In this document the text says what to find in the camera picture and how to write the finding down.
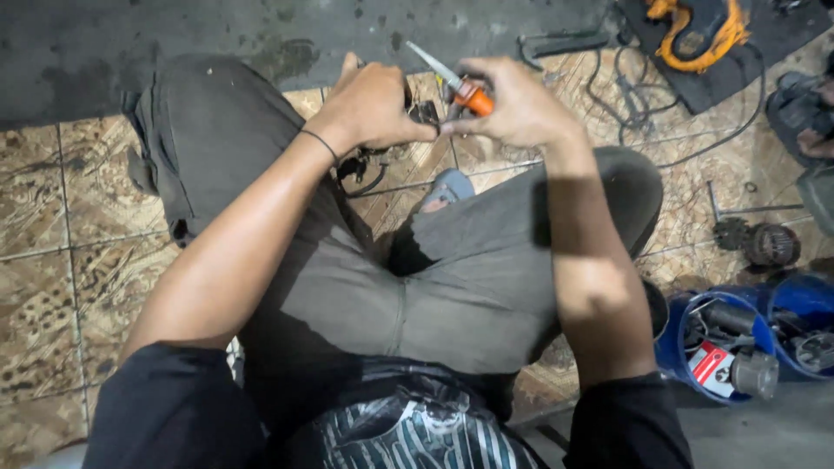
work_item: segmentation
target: hand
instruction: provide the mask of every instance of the hand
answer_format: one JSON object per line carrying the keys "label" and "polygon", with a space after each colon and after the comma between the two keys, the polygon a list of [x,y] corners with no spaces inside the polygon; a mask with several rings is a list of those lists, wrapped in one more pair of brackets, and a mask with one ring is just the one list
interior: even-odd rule
{"label": "hand", "polygon": [[[495,109],[483,118],[447,120],[440,126],[442,134],[486,135],[517,147],[585,134],[579,119],[511,58],[465,58],[455,71],[484,79],[495,92]],[[459,117],[460,110],[452,104],[450,118]]]}
{"label": "hand", "polygon": [[348,52],[342,76],[305,129],[324,139],[339,156],[360,145],[382,149],[437,139],[434,126],[417,124],[405,112],[406,82],[399,68],[359,64],[356,54]]}

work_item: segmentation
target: red and white label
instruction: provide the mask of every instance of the red and white label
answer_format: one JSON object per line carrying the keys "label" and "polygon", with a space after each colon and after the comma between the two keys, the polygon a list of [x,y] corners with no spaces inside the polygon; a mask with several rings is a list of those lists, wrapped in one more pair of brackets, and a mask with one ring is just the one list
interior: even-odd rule
{"label": "red and white label", "polygon": [[730,365],[736,356],[706,340],[689,359],[689,369],[696,381],[719,396],[730,397],[734,388],[730,382]]}

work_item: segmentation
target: orange screwdriver handle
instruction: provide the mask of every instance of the orange screwdriver handle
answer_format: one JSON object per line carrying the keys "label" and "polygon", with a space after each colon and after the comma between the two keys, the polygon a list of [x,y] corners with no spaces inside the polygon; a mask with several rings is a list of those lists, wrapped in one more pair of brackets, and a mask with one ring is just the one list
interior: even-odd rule
{"label": "orange screwdriver handle", "polygon": [[464,86],[455,95],[455,102],[472,110],[478,117],[492,114],[493,103],[484,90],[464,81]]}

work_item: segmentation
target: shirt sleeve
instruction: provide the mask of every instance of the shirt sleeve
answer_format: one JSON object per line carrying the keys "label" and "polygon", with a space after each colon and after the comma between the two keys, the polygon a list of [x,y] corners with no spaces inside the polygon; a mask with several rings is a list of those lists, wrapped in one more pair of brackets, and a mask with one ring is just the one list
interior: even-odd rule
{"label": "shirt sleeve", "polygon": [[98,395],[84,467],[243,467],[265,446],[222,350],[153,344]]}
{"label": "shirt sleeve", "polygon": [[675,402],[659,372],[600,383],[576,405],[569,469],[692,467]]}

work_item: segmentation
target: black shirt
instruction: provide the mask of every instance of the black shirt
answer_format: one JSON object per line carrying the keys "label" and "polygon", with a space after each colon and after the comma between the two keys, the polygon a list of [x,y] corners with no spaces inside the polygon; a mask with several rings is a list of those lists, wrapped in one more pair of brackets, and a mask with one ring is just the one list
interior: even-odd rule
{"label": "black shirt", "polygon": [[[365,395],[374,398],[337,398],[339,404],[279,436],[233,381],[221,350],[149,345],[102,385],[84,467],[540,466],[477,392],[415,364],[364,381],[374,390]],[[344,392],[362,396],[358,391]],[[587,390],[575,409],[565,465],[691,467],[660,375]]]}

